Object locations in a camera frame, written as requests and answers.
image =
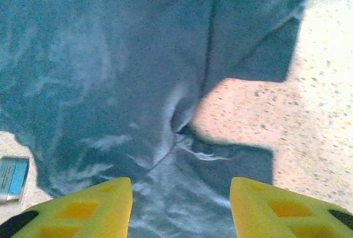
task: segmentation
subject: dark blue cloth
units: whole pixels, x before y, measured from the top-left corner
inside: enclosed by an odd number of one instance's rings
[[[0,0],[0,128],[53,197],[127,176],[129,237],[235,237],[231,178],[270,151],[187,124],[225,77],[283,81],[304,0]]]

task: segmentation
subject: blue-gray fabric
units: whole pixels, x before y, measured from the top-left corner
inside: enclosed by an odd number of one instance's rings
[[[231,178],[272,154],[188,123],[226,77],[285,80],[304,2],[0,0],[0,129],[53,197],[130,177],[129,238],[235,237]]]

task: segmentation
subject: beige floor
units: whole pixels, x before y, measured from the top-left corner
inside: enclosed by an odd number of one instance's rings
[[[226,79],[193,125],[211,140],[273,149],[276,186],[353,212],[353,0],[311,0],[288,80]],[[0,133],[4,155],[30,153]],[[1,206],[0,223],[48,200],[31,163],[22,203]]]

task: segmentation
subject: black rubber tip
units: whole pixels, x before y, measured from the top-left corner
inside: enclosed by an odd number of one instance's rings
[[[342,222],[344,225],[346,225],[349,229],[353,231],[353,215],[330,209],[329,212],[333,217],[338,219],[340,222]]]
[[[0,225],[0,237],[10,238],[26,226],[31,220],[38,216],[38,212],[35,210],[27,211],[25,213],[18,214],[5,221]]]

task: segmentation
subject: yellow plastic piece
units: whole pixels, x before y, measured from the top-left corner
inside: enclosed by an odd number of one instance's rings
[[[113,179],[27,209],[39,215],[12,238],[126,238],[131,207],[130,179]]]
[[[238,238],[352,238],[353,231],[329,210],[347,210],[247,178],[231,183]]]

